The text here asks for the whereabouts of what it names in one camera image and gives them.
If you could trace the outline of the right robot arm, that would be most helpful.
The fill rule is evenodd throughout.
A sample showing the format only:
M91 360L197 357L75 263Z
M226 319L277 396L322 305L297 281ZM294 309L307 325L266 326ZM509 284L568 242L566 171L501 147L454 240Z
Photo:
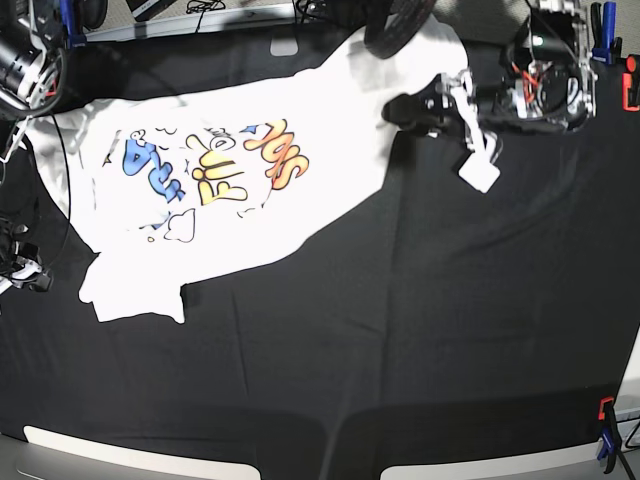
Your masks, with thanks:
M37 167L26 138L31 123L52 112L67 77L65 8L60 1L1 3L1 291L46 291L49 268L31 237L40 221ZM9 166L26 150L31 185L20 206Z

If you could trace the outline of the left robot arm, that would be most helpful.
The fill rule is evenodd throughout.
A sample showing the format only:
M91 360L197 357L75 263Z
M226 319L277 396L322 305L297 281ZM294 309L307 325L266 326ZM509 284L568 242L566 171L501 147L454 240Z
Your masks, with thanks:
M577 1L533 1L499 63L500 83L478 85L472 71L440 73L422 91L401 94L385 120L416 135L463 139L473 153L494 154L499 133L563 134L596 114L585 11Z

